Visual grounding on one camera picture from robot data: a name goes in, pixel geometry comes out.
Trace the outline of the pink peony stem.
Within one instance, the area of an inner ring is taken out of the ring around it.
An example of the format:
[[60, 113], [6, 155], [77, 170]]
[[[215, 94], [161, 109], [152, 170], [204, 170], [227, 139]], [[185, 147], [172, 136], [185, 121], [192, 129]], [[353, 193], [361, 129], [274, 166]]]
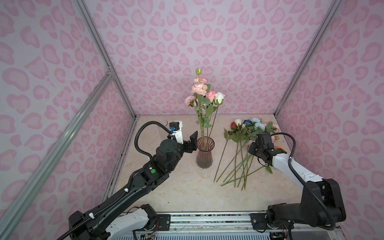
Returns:
[[199, 105], [196, 95], [188, 96], [185, 100], [185, 103], [188, 108], [196, 108]]

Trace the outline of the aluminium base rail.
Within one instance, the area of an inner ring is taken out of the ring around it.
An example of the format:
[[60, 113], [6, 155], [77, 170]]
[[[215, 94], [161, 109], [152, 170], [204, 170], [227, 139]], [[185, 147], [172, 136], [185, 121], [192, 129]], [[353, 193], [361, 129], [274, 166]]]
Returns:
[[136, 231], [123, 240], [344, 240], [337, 227], [328, 231], [291, 220], [269, 224], [264, 211], [162, 212], [156, 232]]

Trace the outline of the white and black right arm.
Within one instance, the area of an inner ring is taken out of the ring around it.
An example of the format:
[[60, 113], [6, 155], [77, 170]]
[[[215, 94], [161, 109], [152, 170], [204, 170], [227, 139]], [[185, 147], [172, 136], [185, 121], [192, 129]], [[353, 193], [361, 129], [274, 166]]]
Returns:
[[251, 143], [249, 154], [284, 173], [302, 190], [301, 201], [296, 204], [268, 206], [267, 223], [277, 226], [282, 222], [294, 222], [311, 227], [330, 227], [346, 220], [347, 214], [339, 184], [325, 179], [297, 163], [285, 150], [276, 149], [273, 143]]

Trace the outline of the pink rose bud spray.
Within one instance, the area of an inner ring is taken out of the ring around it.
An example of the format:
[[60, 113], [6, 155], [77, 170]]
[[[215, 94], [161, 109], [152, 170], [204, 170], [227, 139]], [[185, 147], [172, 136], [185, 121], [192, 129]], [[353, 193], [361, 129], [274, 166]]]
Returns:
[[198, 98], [198, 106], [193, 108], [198, 116], [198, 124], [200, 125], [201, 138], [204, 139], [207, 135], [205, 129], [210, 128], [211, 115], [214, 110], [213, 104], [208, 98], [206, 93], [209, 92], [211, 86], [207, 83], [207, 80], [202, 77], [203, 70], [200, 68], [196, 69], [197, 77], [193, 81], [192, 95], [196, 95]]

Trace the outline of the pink rose stem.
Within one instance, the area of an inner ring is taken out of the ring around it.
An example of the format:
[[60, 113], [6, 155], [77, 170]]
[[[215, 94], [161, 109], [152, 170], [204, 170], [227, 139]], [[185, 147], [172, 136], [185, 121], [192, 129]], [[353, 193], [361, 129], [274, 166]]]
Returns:
[[210, 102], [212, 103], [216, 97], [216, 92], [214, 91], [209, 91], [206, 93], [206, 98], [208, 98], [210, 100]]

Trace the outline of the aluminium diagonal frame bar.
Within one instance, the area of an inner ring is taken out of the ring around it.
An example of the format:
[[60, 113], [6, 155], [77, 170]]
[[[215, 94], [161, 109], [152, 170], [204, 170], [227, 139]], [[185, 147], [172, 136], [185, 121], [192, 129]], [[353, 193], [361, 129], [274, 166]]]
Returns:
[[10, 238], [11, 234], [14, 232], [30, 205], [33, 203], [36, 196], [48, 180], [59, 160], [64, 156], [64, 153], [114, 77], [115, 73], [113, 71], [106, 73], [101, 82], [79, 109], [73, 120], [69, 123], [61, 137], [50, 148], [50, 151], [44, 158], [43, 162], [22, 188], [20, 194], [12, 202], [1, 219], [2, 240]]

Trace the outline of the aluminium frame post right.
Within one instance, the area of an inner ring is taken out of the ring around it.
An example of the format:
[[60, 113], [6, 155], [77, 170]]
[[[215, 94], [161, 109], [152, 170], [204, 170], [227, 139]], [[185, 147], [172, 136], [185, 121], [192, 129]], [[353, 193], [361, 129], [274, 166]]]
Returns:
[[332, 22], [334, 21], [335, 17], [339, 13], [341, 6], [343, 5], [342, 0], [333, 0], [330, 4], [330, 7], [328, 8], [324, 18], [321, 21], [321, 24], [319, 25], [316, 33], [314, 34], [313, 39], [310, 41], [309, 47], [306, 50], [302, 60], [300, 61], [300, 64], [298, 65], [298, 68], [296, 69], [290, 83], [288, 84], [288, 87], [286, 91], [284, 92], [284, 95], [274, 113], [274, 116], [276, 119], [279, 118], [279, 116], [282, 114], [284, 110], [284, 106], [288, 101], [289, 96], [293, 92], [295, 86], [300, 80], [300, 77], [302, 76], [305, 68], [307, 67], [308, 63], [310, 62], [312, 56], [315, 54], [315, 51], [319, 44], [322, 41], [322, 38], [325, 36], [328, 28], [331, 26]]

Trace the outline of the white rose stem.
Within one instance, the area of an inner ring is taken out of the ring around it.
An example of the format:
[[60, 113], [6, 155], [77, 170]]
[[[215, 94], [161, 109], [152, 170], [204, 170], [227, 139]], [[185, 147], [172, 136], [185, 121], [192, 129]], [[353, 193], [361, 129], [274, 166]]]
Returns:
[[211, 130], [209, 132], [209, 137], [212, 134], [212, 131], [213, 131], [213, 128], [214, 128], [214, 125], [215, 125], [215, 121], [216, 121], [216, 118], [217, 118], [217, 115], [218, 115], [218, 112], [219, 112], [219, 108], [223, 104], [224, 99], [225, 99], [225, 95], [223, 93], [220, 93], [220, 92], [216, 93], [216, 95], [214, 97], [214, 105], [215, 105], [216, 109], [214, 111], [215, 115], [214, 115], [214, 120], [213, 120], [213, 123], [212, 123]]

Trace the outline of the red rose stem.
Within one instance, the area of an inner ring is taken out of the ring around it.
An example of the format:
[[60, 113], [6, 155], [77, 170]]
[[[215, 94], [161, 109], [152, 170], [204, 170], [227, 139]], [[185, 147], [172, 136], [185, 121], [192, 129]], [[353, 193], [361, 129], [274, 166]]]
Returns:
[[224, 157], [224, 153], [225, 153], [225, 150], [226, 150], [226, 147], [228, 145], [229, 140], [233, 137], [233, 134], [234, 134], [234, 132], [237, 131], [237, 129], [238, 129], [238, 125], [236, 124], [235, 121], [233, 121], [230, 124], [230, 129], [229, 130], [224, 129], [225, 145], [224, 145], [224, 148], [223, 148], [223, 151], [222, 151], [222, 154], [221, 154], [221, 157], [220, 157], [220, 161], [219, 161], [216, 173], [215, 173], [214, 182], [217, 182], [221, 178], [221, 176], [218, 176], [218, 173], [219, 173], [219, 170], [220, 170], [220, 167], [221, 167], [221, 163], [222, 163], [222, 160], [223, 160], [223, 157]]

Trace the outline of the white rose spray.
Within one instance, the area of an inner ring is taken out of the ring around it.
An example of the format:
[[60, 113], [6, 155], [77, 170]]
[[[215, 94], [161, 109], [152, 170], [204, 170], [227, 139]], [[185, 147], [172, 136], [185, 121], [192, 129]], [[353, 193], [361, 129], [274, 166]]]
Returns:
[[237, 127], [241, 126], [243, 124], [243, 121], [241, 119], [235, 119], [235, 124]]

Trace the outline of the light blue flower spray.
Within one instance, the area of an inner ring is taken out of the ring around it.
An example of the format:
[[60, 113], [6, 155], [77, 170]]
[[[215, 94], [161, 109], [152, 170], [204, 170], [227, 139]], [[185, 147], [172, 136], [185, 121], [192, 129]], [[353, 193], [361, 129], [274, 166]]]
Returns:
[[255, 128], [259, 128], [262, 131], [265, 131], [266, 126], [262, 123], [262, 121], [259, 118], [252, 118], [251, 122]]

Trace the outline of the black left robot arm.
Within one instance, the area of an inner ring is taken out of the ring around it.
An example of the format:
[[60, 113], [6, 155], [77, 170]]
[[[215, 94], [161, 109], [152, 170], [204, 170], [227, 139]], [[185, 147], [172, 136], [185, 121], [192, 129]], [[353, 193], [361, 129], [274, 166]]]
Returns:
[[168, 179], [183, 154], [197, 150], [197, 141], [198, 132], [194, 132], [189, 141], [181, 144], [173, 139], [163, 140], [156, 149], [156, 154], [142, 168], [131, 174], [123, 188], [93, 209], [85, 213], [73, 213], [69, 218], [70, 229], [59, 239], [70, 237], [72, 240], [105, 240], [110, 237], [112, 234], [107, 232], [107, 227], [129, 206]]

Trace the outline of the aluminium frame corner post left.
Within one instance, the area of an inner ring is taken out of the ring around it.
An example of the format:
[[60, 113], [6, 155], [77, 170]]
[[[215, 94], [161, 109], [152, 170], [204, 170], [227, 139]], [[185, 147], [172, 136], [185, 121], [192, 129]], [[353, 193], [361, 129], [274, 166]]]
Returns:
[[133, 107], [129, 101], [129, 98], [128, 98], [128, 96], [127, 96], [127, 94], [123, 88], [123, 84], [122, 84], [122, 82], [121, 82], [121, 80], [120, 80], [120, 78], [116, 72], [116, 69], [115, 69], [115, 67], [111, 61], [111, 58], [107, 52], [105, 44], [103, 43], [103, 40], [101, 38], [101, 35], [99, 34], [99, 32], [96, 28], [96, 24], [93, 21], [92, 15], [91, 15], [88, 7], [87, 7], [86, 2], [80, 1], [80, 0], [74, 0], [73, 2], [75, 4], [81, 18], [83, 19], [83, 21], [85, 23], [85, 27], [89, 31], [91, 38], [95, 43], [96, 49], [98, 50], [102, 60], [105, 63], [105, 66], [108, 69], [108, 72], [110, 73], [110, 75], [112, 75], [113, 82], [114, 82], [114, 84], [118, 90], [118, 93], [122, 97], [123, 103], [126, 106], [126, 109], [128, 110], [130, 117], [135, 120], [137, 116], [136, 116], [136, 114], [133, 110]]

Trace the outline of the pile of green flower stems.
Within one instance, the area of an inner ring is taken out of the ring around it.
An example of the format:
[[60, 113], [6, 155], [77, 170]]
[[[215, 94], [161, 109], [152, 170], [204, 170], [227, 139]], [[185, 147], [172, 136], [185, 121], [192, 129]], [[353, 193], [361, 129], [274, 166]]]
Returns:
[[234, 153], [230, 153], [230, 160], [226, 166], [220, 167], [218, 176], [221, 178], [215, 183], [221, 183], [221, 186], [233, 184], [235, 188], [245, 190], [247, 187], [248, 177], [261, 169], [267, 170], [272, 174], [273, 170], [270, 164], [263, 164], [261, 159], [252, 156], [248, 153], [248, 149], [252, 142], [256, 141], [257, 134], [268, 132], [270, 134], [277, 133], [279, 127], [273, 122], [263, 122], [266, 126], [265, 131], [252, 126], [245, 126], [242, 124], [234, 132], [233, 137], [228, 143], [233, 142], [236, 144]]

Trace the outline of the pink ribbed glass vase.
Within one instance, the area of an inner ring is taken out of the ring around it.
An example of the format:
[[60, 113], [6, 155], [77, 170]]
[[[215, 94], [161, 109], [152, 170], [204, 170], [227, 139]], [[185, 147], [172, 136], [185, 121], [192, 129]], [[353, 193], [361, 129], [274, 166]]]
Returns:
[[200, 138], [198, 140], [198, 155], [196, 163], [202, 169], [208, 169], [213, 164], [212, 150], [215, 147], [215, 142], [210, 137]]

